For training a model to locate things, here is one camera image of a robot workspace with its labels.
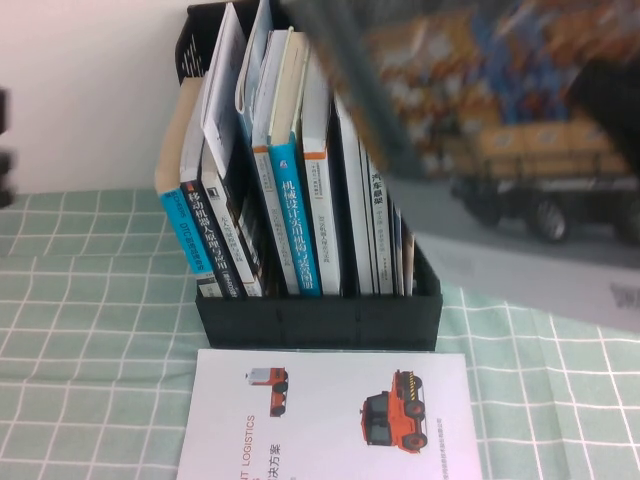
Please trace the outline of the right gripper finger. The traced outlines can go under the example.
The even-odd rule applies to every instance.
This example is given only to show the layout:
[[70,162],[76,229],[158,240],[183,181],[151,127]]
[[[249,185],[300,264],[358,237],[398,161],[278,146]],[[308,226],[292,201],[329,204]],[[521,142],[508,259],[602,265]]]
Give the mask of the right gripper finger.
[[639,132],[639,59],[618,62],[593,58],[579,71],[566,94],[602,126]]

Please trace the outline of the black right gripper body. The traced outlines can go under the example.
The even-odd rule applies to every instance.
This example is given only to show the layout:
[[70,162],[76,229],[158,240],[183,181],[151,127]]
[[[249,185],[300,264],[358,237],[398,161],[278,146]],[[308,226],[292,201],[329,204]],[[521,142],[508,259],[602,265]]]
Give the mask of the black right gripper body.
[[[616,148],[639,180],[639,131],[617,128],[612,134]],[[614,216],[614,230],[620,241],[626,244],[639,243],[639,186],[622,193]]]

